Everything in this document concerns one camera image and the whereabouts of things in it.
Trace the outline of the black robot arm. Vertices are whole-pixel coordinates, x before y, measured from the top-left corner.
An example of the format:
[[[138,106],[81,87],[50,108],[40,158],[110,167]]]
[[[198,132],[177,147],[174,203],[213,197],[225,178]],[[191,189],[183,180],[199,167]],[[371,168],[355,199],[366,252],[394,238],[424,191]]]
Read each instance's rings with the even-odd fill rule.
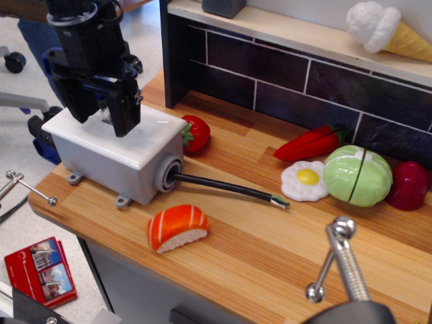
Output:
[[[80,123],[102,110],[115,135],[140,123],[142,63],[123,39],[119,1],[48,1],[47,22],[61,46],[45,53],[55,87]]]

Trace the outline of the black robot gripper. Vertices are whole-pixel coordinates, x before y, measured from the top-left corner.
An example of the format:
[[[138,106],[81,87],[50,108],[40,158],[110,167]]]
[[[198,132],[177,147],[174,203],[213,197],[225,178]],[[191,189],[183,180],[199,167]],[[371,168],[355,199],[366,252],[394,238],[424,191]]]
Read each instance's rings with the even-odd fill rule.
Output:
[[[124,137],[140,123],[141,90],[137,71],[126,63],[131,54],[119,23],[122,13],[48,13],[47,22],[56,31],[61,49],[71,57],[80,56],[92,70],[82,74],[58,74],[53,81],[63,104],[81,124],[99,109],[92,81],[108,82],[107,104],[117,137]]]

